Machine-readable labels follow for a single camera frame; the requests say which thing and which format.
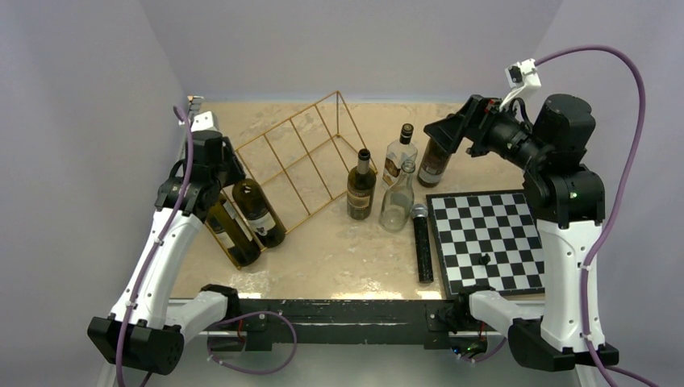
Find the green wine bottle silver neck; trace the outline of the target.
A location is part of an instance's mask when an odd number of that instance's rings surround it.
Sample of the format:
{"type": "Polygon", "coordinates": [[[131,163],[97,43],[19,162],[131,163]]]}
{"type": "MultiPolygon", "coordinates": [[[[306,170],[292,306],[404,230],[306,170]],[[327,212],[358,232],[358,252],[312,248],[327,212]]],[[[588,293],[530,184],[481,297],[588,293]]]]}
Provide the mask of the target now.
{"type": "Polygon", "coordinates": [[[357,165],[348,174],[347,214],[355,220],[368,218],[372,211],[377,177],[371,169],[370,161],[370,150],[362,148],[357,154],[357,165]]]}

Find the black white chessboard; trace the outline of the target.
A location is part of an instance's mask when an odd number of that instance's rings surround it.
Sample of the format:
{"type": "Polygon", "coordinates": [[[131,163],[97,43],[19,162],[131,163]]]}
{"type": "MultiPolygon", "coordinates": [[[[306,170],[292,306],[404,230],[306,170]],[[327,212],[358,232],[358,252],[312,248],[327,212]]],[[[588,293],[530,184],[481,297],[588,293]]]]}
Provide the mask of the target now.
{"type": "Polygon", "coordinates": [[[522,190],[433,193],[426,203],[448,299],[476,285],[503,296],[544,292],[544,254],[522,190]]]}

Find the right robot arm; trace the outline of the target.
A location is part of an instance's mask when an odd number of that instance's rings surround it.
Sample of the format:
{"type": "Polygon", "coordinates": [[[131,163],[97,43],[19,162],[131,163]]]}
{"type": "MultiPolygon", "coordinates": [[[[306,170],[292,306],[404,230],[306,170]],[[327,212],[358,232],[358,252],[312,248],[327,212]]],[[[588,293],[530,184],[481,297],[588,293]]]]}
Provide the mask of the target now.
{"type": "Polygon", "coordinates": [[[607,230],[603,181],[582,163],[595,125],[591,106],[572,95],[547,97],[530,123],[502,100],[475,94],[457,112],[424,127],[448,151],[468,139],[470,156],[494,152],[523,172],[523,194],[544,258],[543,313],[533,314],[492,286],[471,285],[442,319],[456,330],[480,323],[494,328],[525,368],[558,372],[619,363],[619,351],[603,334],[591,263],[607,230]]]}

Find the clear whisky bottle black cap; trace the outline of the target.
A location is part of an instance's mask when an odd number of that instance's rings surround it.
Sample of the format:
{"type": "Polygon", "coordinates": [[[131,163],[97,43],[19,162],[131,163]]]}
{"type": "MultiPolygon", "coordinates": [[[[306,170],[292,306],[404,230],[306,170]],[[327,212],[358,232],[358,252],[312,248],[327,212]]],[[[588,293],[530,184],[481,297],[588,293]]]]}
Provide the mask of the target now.
{"type": "Polygon", "coordinates": [[[399,139],[391,143],[386,149],[386,158],[382,170],[382,185],[389,189],[398,179],[402,163],[405,160],[415,161],[418,149],[412,142],[414,126],[404,123],[399,139]]]}

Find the dark wine bottle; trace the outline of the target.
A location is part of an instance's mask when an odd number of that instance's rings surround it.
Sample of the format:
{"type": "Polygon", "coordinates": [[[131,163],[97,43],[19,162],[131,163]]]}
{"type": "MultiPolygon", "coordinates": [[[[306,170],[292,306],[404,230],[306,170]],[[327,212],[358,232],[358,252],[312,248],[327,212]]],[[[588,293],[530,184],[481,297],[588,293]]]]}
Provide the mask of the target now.
{"type": "Polygon", "coordinates": [[[445,151],[434,139],[430,139],[419,166],[418,182],[426,188],[437,186],[444,175],[451,156],[452,154],[445,151]]]}
{"type": "Polygon", "coordinates": [[[275,248],[286,237],[286,229],[261,186],[251,178],[236,182],[232,196],[250,229],[266,248],[275,248]]]}
{"type": "Polygon", "coordinates": [[[260,257],[261,247],[223,191],[210,208],[206,225],[237,269],[249,266],[260,257]]]}

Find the clear glass bottle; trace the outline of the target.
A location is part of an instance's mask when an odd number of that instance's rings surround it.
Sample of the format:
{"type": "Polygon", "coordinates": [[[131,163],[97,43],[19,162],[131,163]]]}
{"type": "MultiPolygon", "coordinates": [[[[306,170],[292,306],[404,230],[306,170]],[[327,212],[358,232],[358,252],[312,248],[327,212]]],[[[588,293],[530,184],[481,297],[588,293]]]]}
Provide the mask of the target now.
{"type": "Polygon", "coordinates": [[[403,161],[398,180],[384,195],[379,223],[388,232],[401,231],[407,224],[415,201],[414,172],[415,162],[411,159],[403,161]]]}

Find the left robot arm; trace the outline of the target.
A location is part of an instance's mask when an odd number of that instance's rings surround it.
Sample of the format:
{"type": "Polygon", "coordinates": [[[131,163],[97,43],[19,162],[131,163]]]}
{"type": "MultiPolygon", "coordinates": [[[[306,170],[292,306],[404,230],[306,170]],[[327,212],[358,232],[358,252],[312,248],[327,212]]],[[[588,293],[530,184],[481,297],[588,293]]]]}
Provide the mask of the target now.
{"type": "Polygon", "coordinates": [[[125,368],[168,375],[200,332],[214,324],[229,330],[240,321],[238,293],[225,285],[205,285],[191,301],[169,308],[190,245],[219,191],[240,171],[228,138],[216,130],[194,132],[186,147],[190,154],[157,190],[151,231],[129,283],[110,313],[88,326],[88,337],[116,367],[119,381],[125,368]]]}

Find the black microphone silver head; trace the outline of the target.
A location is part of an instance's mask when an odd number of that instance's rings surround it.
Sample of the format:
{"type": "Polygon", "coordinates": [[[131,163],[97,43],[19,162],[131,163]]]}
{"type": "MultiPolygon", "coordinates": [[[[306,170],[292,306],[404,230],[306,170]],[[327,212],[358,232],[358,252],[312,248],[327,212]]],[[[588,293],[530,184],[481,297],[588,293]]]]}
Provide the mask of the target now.
{"type": "Polygon", "coordinates": [[[424,204],[414,204],[410,216],[415,236],[417,273],[420,284],[434,281],[432,251],[429,240],[428,208],[424,204]]]}

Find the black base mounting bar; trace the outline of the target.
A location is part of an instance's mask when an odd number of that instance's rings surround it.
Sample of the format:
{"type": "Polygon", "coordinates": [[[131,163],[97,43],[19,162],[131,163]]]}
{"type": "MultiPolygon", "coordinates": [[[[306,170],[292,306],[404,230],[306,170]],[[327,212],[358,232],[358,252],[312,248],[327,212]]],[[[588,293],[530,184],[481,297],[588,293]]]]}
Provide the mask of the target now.
{"type": "Polygon", "coordinates": [[[243,323],[222,323],[210,333],[240,331],[249,351],[275,343],[418,345],[449,349],[458,337],[490,334],[478,322],[457,322],[445,300],[243,299],[243,323]]]}

